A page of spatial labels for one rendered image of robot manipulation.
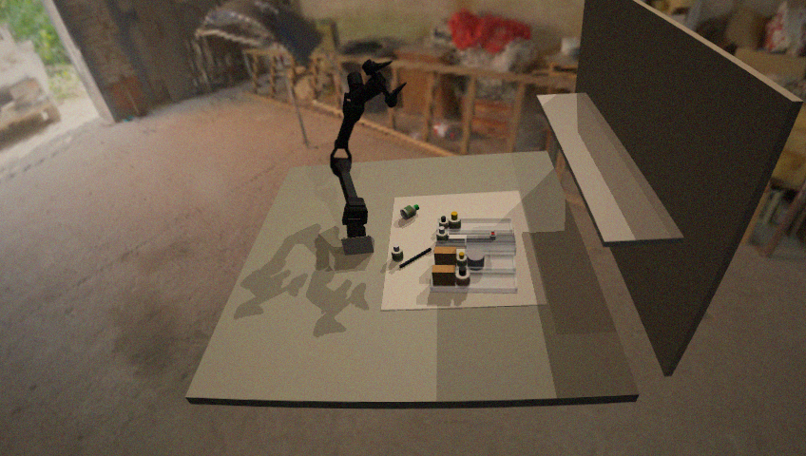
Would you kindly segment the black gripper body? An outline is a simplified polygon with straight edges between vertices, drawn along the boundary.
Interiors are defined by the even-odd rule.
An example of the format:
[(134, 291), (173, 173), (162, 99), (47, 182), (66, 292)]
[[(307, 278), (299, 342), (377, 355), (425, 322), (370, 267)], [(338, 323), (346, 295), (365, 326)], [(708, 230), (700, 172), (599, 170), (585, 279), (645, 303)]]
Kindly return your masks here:
[(384, 96), (385, 96), (384, 102), (389, 107), (394, 107), (396, 105), (396, 103), (397, 103), (397, 100), (396, 100), (396, 102), (393, 101), (393, 99), (391, 98), (392, 93), (389, 93), (388, 90), (386, 89), (386, 87), (378, 79), (378, 77), (376, 76), (376, 73), (372, 70), (372, 68), (370, 66), (371, 63), (372, 63), (372, 61), (369, 59), (368, 61), (366, 61), (362, 65), (362, 68), (365, 71), (365, 73), (367, 74), (367, 76), (369, 76), (371, 74), (371, 76), (373, 77), (372, 81), (366, 83), (365, 85), (363, 85), (360, 88), (363, 96), (365, 97), (365, 99), (367, 101), (370, 101), (374, 96), (376, 96), (376, 95), (378, 95), (378, 94), (380, 94), (382, 92), (384, 94)]

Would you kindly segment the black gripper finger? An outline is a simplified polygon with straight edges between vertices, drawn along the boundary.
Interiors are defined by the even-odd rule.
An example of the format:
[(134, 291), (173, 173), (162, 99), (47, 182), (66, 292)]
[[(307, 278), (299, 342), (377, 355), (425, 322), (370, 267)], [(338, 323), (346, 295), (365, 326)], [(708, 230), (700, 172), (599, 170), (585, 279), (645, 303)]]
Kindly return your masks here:
[(405, 85), (406, 83), (407, 83), (407, 82), (403, 83), (403, 84), (402, 84), (402, 85), (400, 85), (398, 88), (396, 88), (396, 89), (394, 89), (394, 90), (393, 90), (393, 92), (392, 92), (392, 94), (391, 94), (391, 98), (393, 99), (393, 101), (394, 101), (394, 102), (396, 102), (398, 93), (399, 93), (399, 92), (400, 92), (400, 90), (401, 90), (401, 89), (404, 87), (404, 85)]
[(371, 66), (371, 68), (372, 68), (372, 70), (373, 70), (374, 72), (377, 72), (377, 71), (378, 71), (378, 70), (380, 70), (382, 67), (387, 66), (387, 65), (388, 65), (389, 63), (391, 63), (391, 62), (392, 62), (392, 61), (390, 61), (390, 62), (386, 62), (386, 63), (375, 63), (375, 62), (372, 62), (372, 63), (370, 64), (370, 66)]

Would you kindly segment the black curved bar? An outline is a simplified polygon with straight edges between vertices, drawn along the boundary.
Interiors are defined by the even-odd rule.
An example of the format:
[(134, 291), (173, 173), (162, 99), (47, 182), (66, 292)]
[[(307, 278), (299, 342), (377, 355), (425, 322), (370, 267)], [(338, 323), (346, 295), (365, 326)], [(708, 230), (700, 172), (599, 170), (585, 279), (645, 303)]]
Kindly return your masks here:
[(431, 250), (432, 250), (431, 248), (425, 250), (424, 252), (418, 254), (417, 256), (414, 256), (413, 258), (411, 258), (411, 259), (407, 260), (406, 262), (402, 263), (401, 265), (399, 265), (399, 267), (402, 268), (402, 267), (408, 265), (409, 263), (413, 262), (414, 260), (418, 259), (419, 257), (422, 257), (423, 255), (425, 255), (426, 253), (428, 253)]

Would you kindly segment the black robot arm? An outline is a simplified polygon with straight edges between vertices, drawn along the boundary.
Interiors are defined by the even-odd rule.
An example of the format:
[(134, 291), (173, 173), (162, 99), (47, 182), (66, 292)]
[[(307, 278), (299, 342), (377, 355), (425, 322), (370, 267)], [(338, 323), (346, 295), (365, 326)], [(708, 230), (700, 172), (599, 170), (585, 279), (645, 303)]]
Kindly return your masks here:
[[(364, 104), (367, 102), (360, 88), (364, 85), (362, 75), (359, 72), (352, 72), (347, 76), (349, 93), (344, 94), (343, 114), (344, 119), (340, 128), (335, 149), (331, 155), (331, 166), (333, 173), (338, 176), (340, 185), (346, 200), (344, 207), (342, 225), (347, 226), (347, 238), (366, 237), (366, 230), (363, 224), (367, 224), (368, 210), (363, 198), (358, 198), (350, 175), (352, 167), (352, 155), (348, 150), (348, 140), (352, 133), (355, 122), (357, 122), (364, 111)], [(347, 101), (351, 99), (351, 101)], [(348, 158), (335, 158), (336, 151), (344, 149)]]

